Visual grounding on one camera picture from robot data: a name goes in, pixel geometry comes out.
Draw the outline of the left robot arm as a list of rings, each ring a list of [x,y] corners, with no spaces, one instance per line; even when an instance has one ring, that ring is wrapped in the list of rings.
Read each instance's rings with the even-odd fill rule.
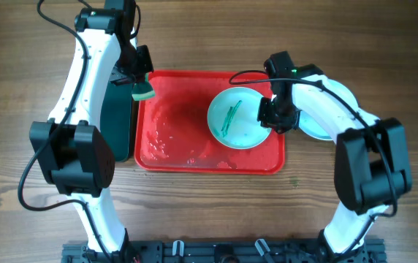
[[[111,197],[115,157],[100,121],[110,85],[129,86],[133,102],[155,94],[146,78],[153,71],[150,52],[137,44],[141,18],[135,1],[84,5],[69,29],[76,47],[61,97],[47,120],[32,123],[29,131],[31,163],[40,166],[66,204],[75,206],[88,235],[85,247],[66,247],[66,262],[74,256],[90,262],[139,261]]]

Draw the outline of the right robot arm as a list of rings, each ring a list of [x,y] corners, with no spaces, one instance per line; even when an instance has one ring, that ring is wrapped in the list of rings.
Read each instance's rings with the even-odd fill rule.
[[[396,118],[380,119],[333,90],[314,64],[295,66],[286,51],[264,62],[274,97],[260,102],[258,121],[278,134],[296,129],[310,115],[335,143],[334,186],[340,203],[320,232],[319,258],[352,256],[375,220],[393,217],[412,176],[406,133]]]

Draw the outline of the light blue plate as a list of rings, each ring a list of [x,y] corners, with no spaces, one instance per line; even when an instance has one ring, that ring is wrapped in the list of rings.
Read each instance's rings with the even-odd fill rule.
[[[207,113],[211,134],[222,145],[236,150],[254,148],[264,142],[271,128],[257,120],[263,95],[246,87],[228,88],[217,94]]]
[[[352,107],[359,107],[355,95],[342,83],[329,79],[330,90],[339,95],[347,104]],[[300,112],[300,129],[308,136],[318,140],[331,141],[329,134],[305,111]]]

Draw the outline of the green yellow sponge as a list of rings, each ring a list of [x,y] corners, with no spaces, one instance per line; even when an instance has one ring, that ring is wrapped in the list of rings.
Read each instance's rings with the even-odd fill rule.
[[[156,92],[148,81],[148,74],[135,80],[132,88],[132,98],[135,101],[144,101],[155,97]]]

